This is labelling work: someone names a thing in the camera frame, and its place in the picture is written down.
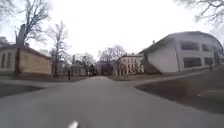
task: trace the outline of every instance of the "building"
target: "building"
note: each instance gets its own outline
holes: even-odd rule
[[[114,65],[114,75],[135,75],[143,73],[143,54],[125,54]]]
[[[17,46],[6,45],[0,47],[0,74],[10,75],[15,70]],[[35,51],[28,45],[21,47],[20,70],[24,74],[51,75],[51,58]]]
[[[140,53],[161,73],[188,71],[224,63],[223,48],[212,35],[195,32],[170,34]]]
[[[72,65],[63,64],[61,61],[58,64],[58,75],[59,76],[86,76],[86,70],[82,62],[76,60]]]

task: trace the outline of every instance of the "white building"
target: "white building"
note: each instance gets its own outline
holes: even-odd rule
[[[161,73],[217,66],[224,63],[223,48],[212,35],[181,32],[166,36],[143,50],[145,59]]]

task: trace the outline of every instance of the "window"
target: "window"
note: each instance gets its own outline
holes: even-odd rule
[[[183,58],[184,68],[201,66],[201,58]]]
[[[198,44],[194,42],[182,42],[181,43],[182,50],[199,50]]]
[[[211,51],[211,50],[210,50],[210,48],[209,48],[208,45],[206,45],[206,44],[202,44],[202,51],[203,51],[203,52],[209,52],[209,51]]]
[[[7,56],[7,64],[6,64],[6,67],[7,68],[10,68],[11,67],[11,53],[8,53],[8,56]]]
[[[5,67],[5,54],[2,55],[1,68]]]
[[[212,58],[208,58],[208,57],[206,57],[206,58],[204,58],[204,61],[205,61],[205,65],[209,65],[209,64],[213,64],[213,59]]]

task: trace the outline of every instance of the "yellow building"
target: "yellow building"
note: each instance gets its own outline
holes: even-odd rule
[[[14,72],[16,49],[16,45],[0,48],[0,75],[10,75]],[[24,46],[20,52],[20,69],[22,74],[51,75],[51,58]]]
[[[143,54],[125,54],[114,65],[114,75],[144,74]]]

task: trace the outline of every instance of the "roof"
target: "roof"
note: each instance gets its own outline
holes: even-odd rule
[[[0,51],[1,50],[4,50],[4,49],[14,49],[16,47],[17,46],[15,44],[13,44],[13,45],[7,45],[7,46],[0,47]],[[36,51],[36,50],[34,50],[34,49],[30,48],[30,47],[22,47],[21,50],[24,50],[24,51],[29,52],[29,53],[32,53],[32,54],[34,54],[36,56],[43,57],[45,59],[51,60],[50,57],[48,57],[48,56],[46,56],[44,54],[41,54],[40,52],[38,52],[38,51]]]
[[[144,53],[144,52],[148,52],[148,51],[154,51],[154,50],[156,50],[156,49],[158,49],[160,47],[163,47],[168,42],[171,42],[176,36],[178,36],[180,34],[181,35],[183,35],[183,34],[187,34],[187,35],[202,35],[202,36],[211,37],[212,39],[214,39],[214,40],[216,40],[218,42],[219,46],[223,50],[223,47],[222,47],[220,41],[216,37],[214,37],[213,35],[208,34],[208,33],[203,33],[203,32],[200,32],[200,31],[187,31],[187,32],[179,32],[179,33],[169,34],[169,35],[165,36],[163,39],[161,39],[158,42],[156,42],[155,44],[152,44],[148,48],[143,49],[140,53]]]

